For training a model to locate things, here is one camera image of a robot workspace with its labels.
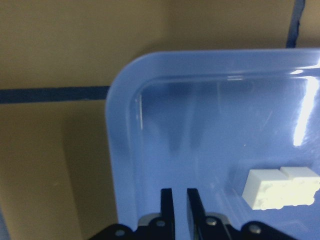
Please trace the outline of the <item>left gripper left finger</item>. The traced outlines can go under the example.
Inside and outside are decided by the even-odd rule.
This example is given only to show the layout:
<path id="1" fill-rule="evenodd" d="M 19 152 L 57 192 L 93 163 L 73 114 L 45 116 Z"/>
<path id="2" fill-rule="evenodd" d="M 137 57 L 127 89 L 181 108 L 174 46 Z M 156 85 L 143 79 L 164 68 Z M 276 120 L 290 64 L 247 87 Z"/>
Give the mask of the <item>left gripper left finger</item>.
<path id="1" fill-rule="evenodd" d="M 163 188 L 160 195 L 160 228 L 164 230 L 165 240 L 175 239 L 175 213 L 171 188 Z"/>

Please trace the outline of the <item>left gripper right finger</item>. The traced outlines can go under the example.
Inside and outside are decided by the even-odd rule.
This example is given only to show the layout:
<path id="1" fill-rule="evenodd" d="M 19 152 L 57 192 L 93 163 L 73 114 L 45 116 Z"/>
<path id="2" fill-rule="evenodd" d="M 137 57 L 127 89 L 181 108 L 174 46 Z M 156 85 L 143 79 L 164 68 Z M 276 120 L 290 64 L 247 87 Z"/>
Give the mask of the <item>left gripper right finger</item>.
<path id="1" fill-rule="evenodd" d="M 192 240 L 202 240 L 206 213 L 199 191 L 196 188 L 188 188 L 186 195 L 187 222 L 190 238 Z"/>

